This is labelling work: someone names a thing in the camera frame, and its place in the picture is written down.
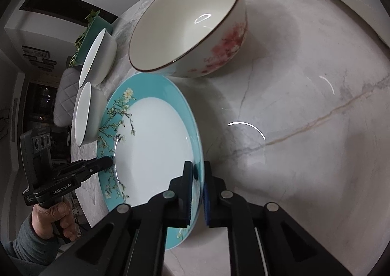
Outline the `grey sleeve left forearm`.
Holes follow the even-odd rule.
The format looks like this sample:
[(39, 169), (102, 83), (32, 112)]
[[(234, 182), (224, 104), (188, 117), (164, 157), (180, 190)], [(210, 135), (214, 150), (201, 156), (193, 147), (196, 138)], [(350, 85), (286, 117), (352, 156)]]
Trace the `grey sleeve left forearm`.
[(40, 275), (56, 259), (60, 242), (52, 232), (55, 218), (47, 211), (32, 212), (22, 223), (16, 239), (4, 245), (22, 275)]

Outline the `person's left hand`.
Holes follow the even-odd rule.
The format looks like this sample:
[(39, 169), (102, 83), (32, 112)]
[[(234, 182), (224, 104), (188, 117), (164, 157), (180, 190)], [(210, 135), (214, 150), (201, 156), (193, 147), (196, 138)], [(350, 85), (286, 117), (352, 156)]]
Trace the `person's left hand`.
[(63, 235), (75, 241), (77, 238), (77, 229), (75, 219), (72, 213), (71, 204), (63, 198), (61, 202), (45, 209), (36, 204), (32, 208), (31, 223), (34, 232), (44, 240), (54, 236), (53, 224), (59, 223), (63, 229)]

